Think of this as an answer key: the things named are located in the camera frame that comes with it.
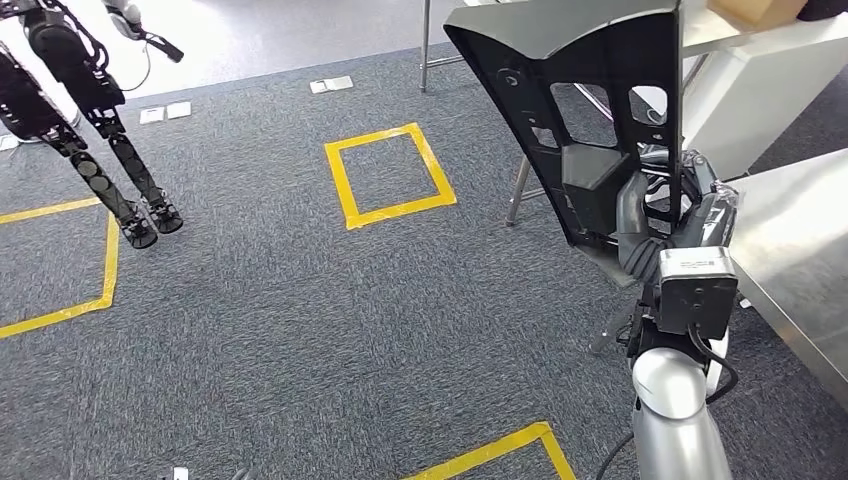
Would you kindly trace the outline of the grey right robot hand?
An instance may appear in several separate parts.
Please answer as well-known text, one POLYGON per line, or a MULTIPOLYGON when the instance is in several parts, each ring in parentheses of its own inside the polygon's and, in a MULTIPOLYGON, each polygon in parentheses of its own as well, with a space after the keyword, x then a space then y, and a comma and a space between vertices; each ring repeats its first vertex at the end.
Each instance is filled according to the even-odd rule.
MULTIPOLYGON (((682 154, 683 173, 699 198, 684 216, 682 228, 664 240, 664 248, 726 247, 730 243, 736 220, 739 193, 718 180, 705 155, 697 150, 682 154)), ((645 214, 647 176, 633 173, 620 189, 616 203, 618 254, 628 257, 641 245, 655 244, 661 239, 649 229, 645 214)))

